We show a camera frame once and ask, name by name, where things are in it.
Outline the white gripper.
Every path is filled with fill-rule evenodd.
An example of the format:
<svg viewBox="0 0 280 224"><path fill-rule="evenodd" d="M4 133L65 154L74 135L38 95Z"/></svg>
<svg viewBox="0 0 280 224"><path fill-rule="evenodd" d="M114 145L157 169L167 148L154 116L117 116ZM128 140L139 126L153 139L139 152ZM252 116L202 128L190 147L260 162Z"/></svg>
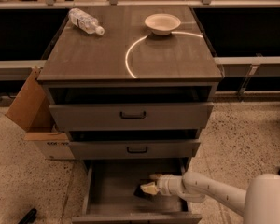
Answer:
<svg viewBox="0 0 280 224"><path fill-rule="evenodd" d="M142 184L140 190L149 195L180 196L184 191L181 175L151 174L149 179L155 182Z"/></svg>

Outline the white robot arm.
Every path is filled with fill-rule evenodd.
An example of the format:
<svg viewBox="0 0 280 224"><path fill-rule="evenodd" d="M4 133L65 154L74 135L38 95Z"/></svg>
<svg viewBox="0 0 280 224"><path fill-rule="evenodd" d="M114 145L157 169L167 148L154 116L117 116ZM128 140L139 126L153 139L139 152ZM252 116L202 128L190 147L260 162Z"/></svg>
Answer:
<svg viewBox="0 0 280 224"><path fill-rule="evenodd" d="M152 182L140 186L146 194L178 196L192 203L202 203L208 196L240 215L243 224L280 224L280 175L259 175L247 190L196 172L150 178Z"/></svg>

